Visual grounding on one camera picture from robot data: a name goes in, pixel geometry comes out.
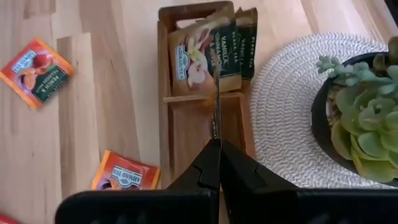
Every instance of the potted plant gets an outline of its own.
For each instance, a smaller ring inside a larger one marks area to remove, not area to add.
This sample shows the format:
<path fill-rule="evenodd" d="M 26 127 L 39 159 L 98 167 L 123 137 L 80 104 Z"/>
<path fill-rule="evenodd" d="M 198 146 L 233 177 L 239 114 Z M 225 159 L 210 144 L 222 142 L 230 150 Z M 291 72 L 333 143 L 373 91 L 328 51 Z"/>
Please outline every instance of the potted plant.
<path fill-rule="evenodd" d="M 320 56 L 318 72 L 329 73 L 312 105 L 312 131 L 343 167 L 398 186 L 398 37 L 388 46 L 343 63 Z"/>

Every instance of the woven placemat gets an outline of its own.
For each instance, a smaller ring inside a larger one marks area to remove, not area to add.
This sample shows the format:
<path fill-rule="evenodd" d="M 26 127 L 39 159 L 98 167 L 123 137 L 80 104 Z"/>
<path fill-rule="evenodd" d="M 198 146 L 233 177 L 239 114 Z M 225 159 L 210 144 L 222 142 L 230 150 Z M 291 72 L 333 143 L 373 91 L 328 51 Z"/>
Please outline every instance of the woven placemat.
<path fill-rule="evenodd" d="M 326 80 L 315 66 L 319 55 L 344 62 L 386 50 L 375 40 L 329 33 L 303 37 L 277 52 L 255 80 L 251 96 L 258 161 L 299 187 L 388 187 L 341 167 L 322 151 L 311 132 L 311 105 Z"/>

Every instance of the brand logo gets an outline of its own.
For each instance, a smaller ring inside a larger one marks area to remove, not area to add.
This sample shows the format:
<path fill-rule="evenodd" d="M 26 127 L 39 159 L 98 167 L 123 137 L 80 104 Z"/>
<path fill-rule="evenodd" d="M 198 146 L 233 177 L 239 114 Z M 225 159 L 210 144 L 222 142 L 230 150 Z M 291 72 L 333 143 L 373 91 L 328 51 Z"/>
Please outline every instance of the brand logo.
<path fill-rule="evenodd" d="M 125 168 L 114 166 L 111 177 L 118 180 L 120 187 L 140 186 L 142 175 Z"/>
<path fill-rule="evenodd" d="M 12 71 L 14 71 L 15 73 L 19 73 L 21 70 L 30 68 L 33 65 L 33 58 L 35 58 L 36 55 L 36 52 L 34 52 L 33 50 L 29 50 L 12 67 Z"/>
<path fill-rule="evenodd" d="M 177 69 L 177 79 L 178 80 L 186 80 L 187 79 L 187 70 L 190 64 L 190 58 L 187 52 L 185 51 L 184 45 L 179 45 L 175 49 L 175 68 Z"/>

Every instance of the black plant pot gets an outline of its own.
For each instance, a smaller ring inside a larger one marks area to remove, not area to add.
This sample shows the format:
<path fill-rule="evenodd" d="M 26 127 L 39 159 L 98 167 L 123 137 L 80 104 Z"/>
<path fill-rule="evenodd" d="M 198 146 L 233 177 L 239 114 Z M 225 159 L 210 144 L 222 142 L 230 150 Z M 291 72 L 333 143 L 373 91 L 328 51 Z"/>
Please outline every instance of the black plant pot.
<path fill-rule="evenodd" d="M 348 59 L 343 63 L 343 65 L 353 65 L 358 62 L 367 62 L 369 66 L 373 63 L 373 58 L 377 54 L 384 54 L 387 56 L 387 52 L 374 52 L 368 54 L 362 54 L 353 58 Z M 328 93 L 333 86 L 333 79 L 327 79 L 322 87 L 319 89 L 311 107 L 311 120 L 312 120 L 312 134 L 314 135 L 317 143 L 323 149 L 323 151 L 328 154 L 335 162 L 339 165 L 343 166 L 344 168 L 358 173 L 354 162 L 348 161 L 341 157 L 333 147 L 330 139 L 330 127 L 328 124 L 328 119 L 326 115 L 326 101 L 328 98 Z M 398 187 L 398 179 L 394 179 L 391 182 L 383 183 L 391 186 Z"/>

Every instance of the wood grain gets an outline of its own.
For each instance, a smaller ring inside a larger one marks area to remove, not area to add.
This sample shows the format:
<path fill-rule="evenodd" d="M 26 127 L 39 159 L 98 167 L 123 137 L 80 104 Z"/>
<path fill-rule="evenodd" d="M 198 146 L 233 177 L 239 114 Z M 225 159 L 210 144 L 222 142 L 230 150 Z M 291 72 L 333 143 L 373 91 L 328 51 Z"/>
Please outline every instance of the wood grain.
<path fill-rule="evenodd" d="M 194 153 L 170 154 L 162 150 L 169 142 L 159 137 L 169 128 L 158 114 L 167 106 L 159 90 L 167 96 L 170 90 L 158 88 L 158 74 L 168 71 L 156 63 L 157 14 L 160 7 L 209 1 L 0 0 L 0 67 L 33 37 L 78 65 L 69 85 L 38 112 L 0 82 L 0 213 L 22 223 L 53 223 L 62 198 L 91 182 L 105 149 L 151 165 L 183 160 L 187 166 Z M 305 35 L 348 32 L 384 42 L 398 35 L 382 0 L 233 2 L 235 9 L 259 13 L 256 73 Z M 166 177 L 162 183 L 170 182 Z"/>

